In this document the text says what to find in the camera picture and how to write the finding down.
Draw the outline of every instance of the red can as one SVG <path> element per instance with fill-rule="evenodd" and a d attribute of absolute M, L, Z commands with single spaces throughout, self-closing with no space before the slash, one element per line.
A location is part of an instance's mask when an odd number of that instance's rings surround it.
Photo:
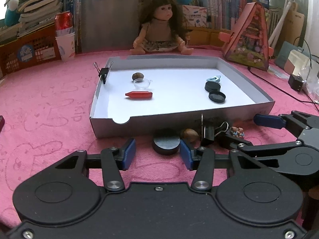
<path fill-rule="evenodd" d="M 55 33 L 56 36 L 63 36 L 74 32 L 73 15 L 70 11 L 58 13 L 55 16 Z"/>

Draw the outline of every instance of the triangular toy house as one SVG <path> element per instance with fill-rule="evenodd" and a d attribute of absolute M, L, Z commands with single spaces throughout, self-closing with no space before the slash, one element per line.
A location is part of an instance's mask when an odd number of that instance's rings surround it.
<path fill-rule="evenodd" d="M 268 69 L 273 49 L 268 47 L 265 11 L 260 3 L 248 3 L 231 33 L 220 32 L 219 39 L 225 42 L 222 52 L 227 60 Z"/>

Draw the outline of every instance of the dark red object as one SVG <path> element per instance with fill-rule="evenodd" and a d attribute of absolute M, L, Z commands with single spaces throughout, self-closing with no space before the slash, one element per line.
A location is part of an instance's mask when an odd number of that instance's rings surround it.
<path fill-rule="evenodd" d="M 0 132 L 1 132 L 2 128 L 3 128 L 3 126 L 4 126 L 4 117 L 2 117 L 0 115 Z"/>
<path fill-rule="evenodd" d="M 132 91 L 125 93 L 126 96 L 136 99 L 150 99 L 153 96 L 152 92 L 147 91 Z"/>
<path fill-rule="evenodd" d="M 69 30 L 71 28 L 73 28 L 73 15 L 70 11 L 58 13 L 55 16 L 55 30 L 57 36 L 65 35 L 65 32 L 70 32 Z"/>

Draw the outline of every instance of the table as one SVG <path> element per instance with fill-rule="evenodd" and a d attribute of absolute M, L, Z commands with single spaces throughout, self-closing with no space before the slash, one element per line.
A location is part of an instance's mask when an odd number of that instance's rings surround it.
<path fill-rule="evenodd" d="M 93 66 L 103 66 L 108 57 L 127 56 L 128 51 L 112 51 L 77 55 L 73 61 L 55 61 L 9 75 L 0 87 L 0 114 L 6 124 L 0 133 L 0 222 L 12 227 L 20 220 L 12 205 L 12 193 L 23 180 L 34 175 L 77 149 L 89 154 L 106 147 L 120 147 L 125 137 L 96 139 L 89 112 L 98 81 Z M 194 55 L 222 57 L 220 51 L 196 49 Z M 246 67 L 233 64 L 259 85 L 275 101 L 271 114 L 289 114 L 292 110 L 318 115 L 314 105 L 303 104 L 253 76 Z M 254 73 L 275 83 L 298 99 L 308 100 L 293 91 L 286 79 L 252 69 Z M 236 123 L 245 131 L 245 138 L 254 145 L 294 141 L 286 129 L 277 130 Z M 184 166 L 179 155 L 160 156 L 151 147 L 151 136 L 136 137 L 137 152 L 130 169 L 122 172 L 125 185 L 131 181 L 191 182 L 194 172 Z M 223 148 L 213 147 L 218 153 Z M 102 184 L 99 170 L 91 170 L 90 178 Z M 217 169 L 213 185 L 226 179 L 226 170 Z"/>

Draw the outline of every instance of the white paper cup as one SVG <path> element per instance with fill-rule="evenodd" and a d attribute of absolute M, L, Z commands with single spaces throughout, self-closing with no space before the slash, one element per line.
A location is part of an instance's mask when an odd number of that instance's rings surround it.
<path fill-rule="evenodd" d="M 68 61 L 74 59 L 75 56 L 75 42 L 74 42 L 75 33 L 70 33 L 67 35 L 55 37 L 56 43 L 59 47 L 59 52 L 61 55 L 62 61 Z"/>

